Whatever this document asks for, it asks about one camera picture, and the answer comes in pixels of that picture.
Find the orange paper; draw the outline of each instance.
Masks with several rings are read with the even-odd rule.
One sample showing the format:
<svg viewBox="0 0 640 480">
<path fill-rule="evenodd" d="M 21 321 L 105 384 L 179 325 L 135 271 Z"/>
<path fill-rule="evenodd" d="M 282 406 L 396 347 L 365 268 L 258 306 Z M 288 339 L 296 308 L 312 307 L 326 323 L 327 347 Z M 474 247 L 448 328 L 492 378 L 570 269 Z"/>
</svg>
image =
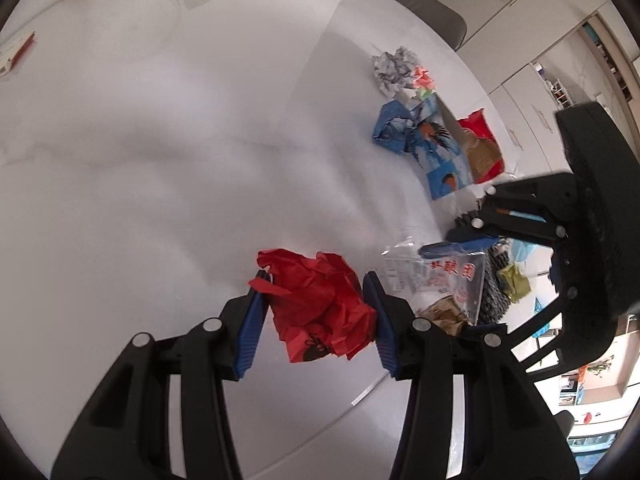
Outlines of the orange paper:
<svg viewBox="0 0 640 480">
<path fill-rule="evenodd" d="M 341 256 L 273 249 L 258 253 L 257 261 L 273 283 L 254 278 L 249 285 L 268 296 L 292 363 L 330 353 L 350 360 L 373 340 L 376 311 L 362 301 L 358 277 Z"/>
</svg>

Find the red and brown package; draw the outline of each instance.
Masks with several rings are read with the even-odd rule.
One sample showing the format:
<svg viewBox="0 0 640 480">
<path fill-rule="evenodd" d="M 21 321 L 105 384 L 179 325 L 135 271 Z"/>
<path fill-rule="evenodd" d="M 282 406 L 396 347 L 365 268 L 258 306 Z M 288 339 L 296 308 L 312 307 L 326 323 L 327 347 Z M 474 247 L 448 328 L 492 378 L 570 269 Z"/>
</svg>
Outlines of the red and brown package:
<svg viewBox="0 0 640 480">
<path fill-rule="evenodd" d="M 249 285 L 268 296 L 273 322 L 292 363 L 328 354 L 351 359 L 375 336 L 376 311 L 362 300 L 356 273 L 338 254 L 315 258 L 285 249 L 261 251 L 258 265 L 273 283 Z"/>
<path fill-rule="evenodd" d="M 476 184 L 482 184 L 504 172 L 502 152 L 484 119 L 483 111 L 478 110 L 468 118 L 458 120 L 468 137 L 463 149 Z"/>
</svg>

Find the red crumpled paper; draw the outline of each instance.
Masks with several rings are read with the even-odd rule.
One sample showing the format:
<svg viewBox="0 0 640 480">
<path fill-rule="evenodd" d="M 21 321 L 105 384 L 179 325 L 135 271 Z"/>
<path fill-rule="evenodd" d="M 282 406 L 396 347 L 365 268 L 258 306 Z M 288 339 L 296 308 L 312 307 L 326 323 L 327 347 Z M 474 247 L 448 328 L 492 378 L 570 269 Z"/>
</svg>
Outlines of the red crumpled paper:
<svg viewBox="0 0 640 480">
<path fill-rule="evenodd" d="M 249 285 L 267 294 L 280 340 L 292 363 L 327 354 L 353 358 L 373 341 L 376 311 L 362 301 L 356 273 L 338 254 L 306 258 L 286 249 L 261 251 L 273 283 L 254 278 Z"/>
</svg>

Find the red object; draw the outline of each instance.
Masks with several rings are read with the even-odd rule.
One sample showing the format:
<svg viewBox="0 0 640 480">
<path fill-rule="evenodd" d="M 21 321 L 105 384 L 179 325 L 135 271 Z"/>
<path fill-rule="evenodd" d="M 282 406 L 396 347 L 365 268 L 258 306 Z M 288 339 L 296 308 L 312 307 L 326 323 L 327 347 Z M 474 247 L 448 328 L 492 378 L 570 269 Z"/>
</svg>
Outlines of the red object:
<svg viewBox="0 0 640 480">
<path fill-rule="evenodd" d="M 494 134 L 492 134 L 488 124 L 486 123 L 486 120 L 484 119 L 484 108 L 476 112 L 473 112 L 466 119 L 458 120 L 458 123 L 463 128 L 468 128 L 473 133 L 475 133 L 478 139 L 489 139 L 495 142 L 496 146 L 498 145 L 498 141 L 495 140 Z M 497 177 L 503 172 L 504 172 L 504 159 L 500 158 L 500 160 L 495 163 L 495 165 L 488 171 L 487 174 L 485 174 L 482 178 L 479 178 L 476 181 L 476 184 L 482 184 L 483 182 L 487 182 L 488 180 L 491 180 L 492 178 Z"/>
<path fill-rule="evenodd" d="M 273 283 L 254 278 L 249 285 L 267 294 L 280 340 L 292 363 L 327 354 L 351 359 L 373 341 L 376 311 L 362 301 L 356 273 L 338 254 L 316 258 L 285 249 L 258 253 Z"/>
</svg>

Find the brown crumpled paper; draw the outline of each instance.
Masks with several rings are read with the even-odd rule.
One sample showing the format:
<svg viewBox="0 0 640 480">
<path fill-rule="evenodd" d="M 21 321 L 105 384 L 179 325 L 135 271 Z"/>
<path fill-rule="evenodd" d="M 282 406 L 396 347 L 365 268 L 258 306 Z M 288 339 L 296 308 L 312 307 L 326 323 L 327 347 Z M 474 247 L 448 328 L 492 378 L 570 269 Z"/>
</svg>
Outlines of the brown crumpled paper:
<svg viewBox="0 0 640 480">
<path fill-rule="evenodd" d="M 419 310 L 416 313 L 416 317 L 428 319 L 444 332 L 454 337 L 459 336 L 460 331 L 470 324 L 469 318 L 460 310 L 453 296 L 441 298 L 431 306 Z"/>
</svg>

